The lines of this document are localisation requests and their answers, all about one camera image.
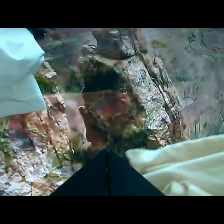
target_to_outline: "beige fabric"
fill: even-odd
[[[159,150],[132,149],[130,164],[167,196],[224,195],[224,135]]]

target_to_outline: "dark hole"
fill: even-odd
[[[98,73],[97,76],[85,80],[85,88],[83,92],[94,92],[103,90],[116,90],[118,82],[118,74],[114,71]]]

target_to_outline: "white cloth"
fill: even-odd
[[[158,150],[126,152],[130,164],[167,196],[224,196],[224,135]]]
[[[45,109],[34,75],[44,51],[26,28],[0,28],[0,118]]]

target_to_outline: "black triangular object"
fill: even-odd
[[[126,160],[110,150],[99,153],[51,196],[163,196]]]
[[[126,160],[111,151],[108,154],[112,196],[164,196]]]
[[[105,155],[99,153],[50,196],[106,196]]]

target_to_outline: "crumpled white cloth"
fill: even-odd
[[[0,118],[45,109],[35,75],[44,51],[26,28],[0,28]]]
[[[224,195],[224,135],[131,149],[131,166],[166,196]]]

